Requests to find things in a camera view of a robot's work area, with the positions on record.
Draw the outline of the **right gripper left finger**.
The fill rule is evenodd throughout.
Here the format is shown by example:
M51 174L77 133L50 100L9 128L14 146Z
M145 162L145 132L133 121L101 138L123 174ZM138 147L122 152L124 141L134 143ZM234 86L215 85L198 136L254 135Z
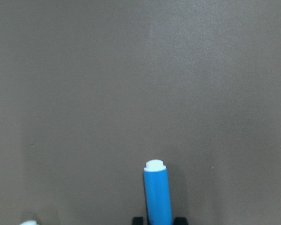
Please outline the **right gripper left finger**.
M143 217L133 217L132 225L144 225L144 218Z

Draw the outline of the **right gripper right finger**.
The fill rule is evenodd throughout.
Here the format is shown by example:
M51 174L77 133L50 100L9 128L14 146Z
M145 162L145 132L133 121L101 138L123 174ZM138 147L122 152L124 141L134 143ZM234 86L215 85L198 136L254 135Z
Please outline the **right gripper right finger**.
M174 225L189 225L187 218L176 217L173 222Z

